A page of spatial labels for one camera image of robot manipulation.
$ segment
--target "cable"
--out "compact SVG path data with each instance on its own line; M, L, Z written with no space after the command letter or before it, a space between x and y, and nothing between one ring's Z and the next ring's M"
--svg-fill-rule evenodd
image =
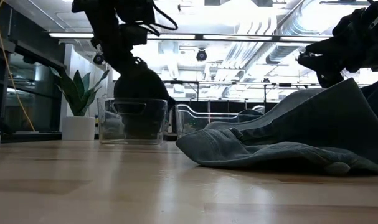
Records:
M4 0L1 0L1 2L0 2L0 8L1 8L3 2L4 2ZM19 96L19 94L17 92L16 84L14 83L14 79L13 79L12 73L10 71L10 66L9 66L9 62L8 62L7 56L6 56L6 51L4 50L4 45L3 45L3 40L2 40L2 35L1 34L2 33L1 33L1 26L0 26L0 42L1 42L1 47L2 47L4 61L6 62L7 72L9 73L9 76L10 76L10 79L12 81L12 85L13 85L14 91L16 92L17 100L18 100L18 102L20 104L20 107L22 109L22 112L24 113L25 117L27 118L28 123L31 126L32 131L35 131L34 125L32 125L32 122L29 119L28 114L26 112L26 109L24 109L24 106L22 105L21 100L20 100L20 96Z

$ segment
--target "wooden table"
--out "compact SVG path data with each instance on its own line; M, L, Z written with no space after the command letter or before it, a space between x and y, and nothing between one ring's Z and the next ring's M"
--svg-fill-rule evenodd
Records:
M198 167L163 147L29 142L0 150L0 224L378 223L378 177Z

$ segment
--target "transparent container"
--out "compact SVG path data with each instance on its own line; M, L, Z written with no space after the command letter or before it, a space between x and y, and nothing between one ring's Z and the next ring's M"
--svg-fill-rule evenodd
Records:
M202 130L211 122L236 123L239 121L238 113L200 113L184 104L176 105L175 113L177 138Z
M167 101L99 98L97 103L100 143L162 144Z

